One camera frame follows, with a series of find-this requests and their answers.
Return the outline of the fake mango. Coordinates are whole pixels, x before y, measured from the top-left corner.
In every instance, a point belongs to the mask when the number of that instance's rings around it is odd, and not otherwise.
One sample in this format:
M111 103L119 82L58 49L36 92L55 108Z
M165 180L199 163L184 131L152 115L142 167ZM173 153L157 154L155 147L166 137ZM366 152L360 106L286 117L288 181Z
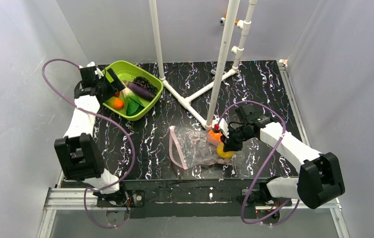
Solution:
M124 108L124 101L118 97L112 97L107 101L107 105L114 110L122 110Z

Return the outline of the fake purple eggplant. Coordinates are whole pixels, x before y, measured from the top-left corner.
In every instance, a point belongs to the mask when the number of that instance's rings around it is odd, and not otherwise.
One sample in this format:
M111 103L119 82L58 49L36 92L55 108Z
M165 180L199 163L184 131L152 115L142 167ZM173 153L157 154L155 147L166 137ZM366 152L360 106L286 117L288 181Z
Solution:
M134 84L133 82L127 82L126 87L128 87L131 91L133 91L135 94L137 94L138 96L140 96L141 98L143 98L145 100L151 101L156 97L155 93L153 93L153 92L151 92L147 89L144 89L144 88Z

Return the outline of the fake dark grapes bunch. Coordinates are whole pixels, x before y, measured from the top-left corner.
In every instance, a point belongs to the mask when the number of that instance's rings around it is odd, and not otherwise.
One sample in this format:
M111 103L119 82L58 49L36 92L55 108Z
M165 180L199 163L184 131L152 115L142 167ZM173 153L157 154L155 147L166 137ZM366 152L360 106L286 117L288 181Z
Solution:
M152 85L149 80L147 80L145 77L142 77L142 76L137 76L137 77L134 77L133 78L133 83L144 88L144 89L147 89L153 93L157 93L158 92L158 88L155 87L154 85Z

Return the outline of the fake bok choy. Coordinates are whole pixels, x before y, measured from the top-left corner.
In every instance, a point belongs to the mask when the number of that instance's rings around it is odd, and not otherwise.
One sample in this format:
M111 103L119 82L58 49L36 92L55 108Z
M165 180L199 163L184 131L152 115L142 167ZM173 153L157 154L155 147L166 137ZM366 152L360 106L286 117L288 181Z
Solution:
M121 91L126 101L126 115L134 116L145 107L140 98L128 87L128 81L123 80L125 88Z

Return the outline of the clear zip top bag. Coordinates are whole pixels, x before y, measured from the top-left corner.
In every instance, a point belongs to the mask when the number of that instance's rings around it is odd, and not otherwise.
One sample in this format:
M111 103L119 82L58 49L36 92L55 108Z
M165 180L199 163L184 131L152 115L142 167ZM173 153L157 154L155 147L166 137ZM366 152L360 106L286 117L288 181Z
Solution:
M245 161L245 155L242 151L235 152L230 159L219 157L216 153L217 146L207 141L207 133L208 131L205 130L171 126L169 128L169 157L171 162L187 170L196 165L236 166Z

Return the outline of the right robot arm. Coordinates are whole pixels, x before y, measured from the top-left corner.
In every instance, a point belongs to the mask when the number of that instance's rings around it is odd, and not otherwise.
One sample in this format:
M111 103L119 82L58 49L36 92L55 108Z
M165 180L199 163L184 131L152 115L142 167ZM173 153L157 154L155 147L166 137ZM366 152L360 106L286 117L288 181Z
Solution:
M238 122L220 118L214 124L214 130L222 134L221 150L224 153L241 151L245 141L256 138L288 160L298 177L271 177L260 182L256 191L247 192L245 198L258 202L274 198L297 199L316 209L343 195L345 184L338 157L304 144L285 129L285 121L278 114L260 115L255 105L252 101L238 105L235 110Z

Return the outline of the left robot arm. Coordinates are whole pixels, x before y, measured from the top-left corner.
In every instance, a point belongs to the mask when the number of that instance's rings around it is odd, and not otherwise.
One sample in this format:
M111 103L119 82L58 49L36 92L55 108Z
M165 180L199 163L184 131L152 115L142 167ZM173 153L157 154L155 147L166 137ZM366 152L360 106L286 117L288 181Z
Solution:
M69 128L63 138L56 139L54 149L64 176L70 181L89 184L99 194L120 190L119 178L105 168L104 158L93 139L100 103L118 92L114 83L106 83L105 75L94 62L79 67L81 81L74 88L75 107Z

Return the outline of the fake yellow pear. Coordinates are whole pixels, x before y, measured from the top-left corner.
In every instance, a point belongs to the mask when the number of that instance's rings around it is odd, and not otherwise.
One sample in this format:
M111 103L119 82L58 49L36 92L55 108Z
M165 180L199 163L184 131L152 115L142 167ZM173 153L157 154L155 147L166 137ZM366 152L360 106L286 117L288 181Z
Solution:
M217 145L216 153L218 154L219 157L223 159L230 159L235 154L235 152L232 152L232 151L225 152L223 143L220 143Z

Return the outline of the fake orange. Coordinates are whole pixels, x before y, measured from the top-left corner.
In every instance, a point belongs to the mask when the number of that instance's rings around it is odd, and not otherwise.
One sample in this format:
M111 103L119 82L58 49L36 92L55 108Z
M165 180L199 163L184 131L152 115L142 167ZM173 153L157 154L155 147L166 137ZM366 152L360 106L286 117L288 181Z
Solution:
M213 130L209 130L207 133L207 141L215 146L221 143L221 132L214 132Z

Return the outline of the green plastic tray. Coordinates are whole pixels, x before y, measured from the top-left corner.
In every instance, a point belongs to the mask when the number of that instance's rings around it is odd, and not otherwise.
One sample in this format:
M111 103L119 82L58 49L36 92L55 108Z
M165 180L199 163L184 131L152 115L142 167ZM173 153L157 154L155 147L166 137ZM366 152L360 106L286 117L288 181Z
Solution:
M129 121L137 121L149 112L163 91L163 83L158 78L127 61L119 60L99 69L110 83L121 83L125 87L103 105Z

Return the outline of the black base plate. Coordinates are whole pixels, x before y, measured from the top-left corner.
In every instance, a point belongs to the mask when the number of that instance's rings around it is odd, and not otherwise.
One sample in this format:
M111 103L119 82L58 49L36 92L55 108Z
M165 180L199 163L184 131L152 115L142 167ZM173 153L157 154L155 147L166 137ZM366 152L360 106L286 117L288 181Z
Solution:
M132 219L239 217L250 178L126 180L119 204L130 199Z

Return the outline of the white PVC pipe frame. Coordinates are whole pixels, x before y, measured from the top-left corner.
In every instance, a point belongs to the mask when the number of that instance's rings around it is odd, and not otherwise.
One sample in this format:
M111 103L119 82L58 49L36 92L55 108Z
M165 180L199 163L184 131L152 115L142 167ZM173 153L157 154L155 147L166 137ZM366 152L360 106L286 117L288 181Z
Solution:
M240 1L230 0L228 2L227 13L225 17L225 23L223 28L223 34L221 39L221 45L219 49L216 72L213 82L209 83L205 87L201 88L194 94L188 97L182 97L166 80L163 57L160 41L160 29L159 29L159 19L158 19L158 9L157 2L155 0L149 1L149 8L152 20L153 36L155 42L155 49L158 61L159 70L159 80L163 83L163 86L171 93L172 96L176 98L179 104L187 110L205 129L210 130L213 125L215 107L218 100L218 95L220 91L220 86L222 81L233 76L239 70L239 62L242 58L244 52L244 45L246 38L249 34L250 27L252 24L252 17L257 5L257 0L248 1L248 9L244 20L236 20L237 12L239 9ZM230 47L234 27L241 29L241 37L239 45ZM207 117L203 118L192 106L193 100L197 99L204 93L212 91L210 105L207 112Z

